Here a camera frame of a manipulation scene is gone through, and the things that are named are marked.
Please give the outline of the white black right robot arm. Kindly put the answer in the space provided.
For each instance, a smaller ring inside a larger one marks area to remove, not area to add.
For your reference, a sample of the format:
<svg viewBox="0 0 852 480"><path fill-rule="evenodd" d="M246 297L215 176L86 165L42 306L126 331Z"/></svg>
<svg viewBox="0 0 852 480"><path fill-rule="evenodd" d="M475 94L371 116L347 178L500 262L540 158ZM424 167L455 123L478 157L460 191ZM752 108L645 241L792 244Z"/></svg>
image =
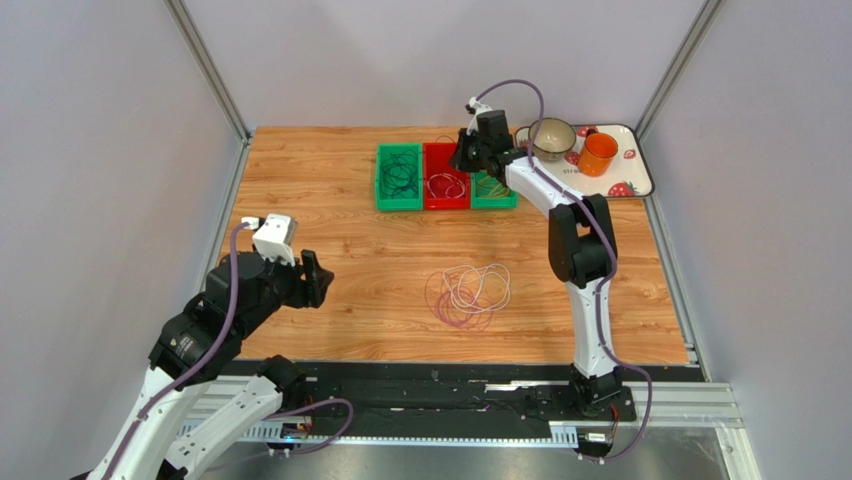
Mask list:
<svg viewBox="0 0 852 480"><path fill-rule="evenodd" d="M570 404L586 418L609 412L622 391L622 368L610 346L609 288L617 251L607 200L568 187L516 146L501 110L473 114L459 131L450 164L487 173L547 218L549 264L569 294L574 324Z"/></svg>

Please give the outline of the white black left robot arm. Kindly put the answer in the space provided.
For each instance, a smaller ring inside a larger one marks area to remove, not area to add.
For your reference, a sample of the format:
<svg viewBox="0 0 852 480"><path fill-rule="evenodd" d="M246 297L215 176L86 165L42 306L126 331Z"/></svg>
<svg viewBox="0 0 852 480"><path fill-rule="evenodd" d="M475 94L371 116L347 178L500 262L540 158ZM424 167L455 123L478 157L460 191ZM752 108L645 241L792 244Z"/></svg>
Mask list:
<svg viewBox="0 0 852 480"><path fill-rule="evenodd" d="M132 412L84 478L197 479L255 424L311 412L306 372L275 355L224 406L189 433L179 432L251 334L283 307L320 307L334 278L311 250L292 261L258 251L228 254L162 328Z"/></svg>

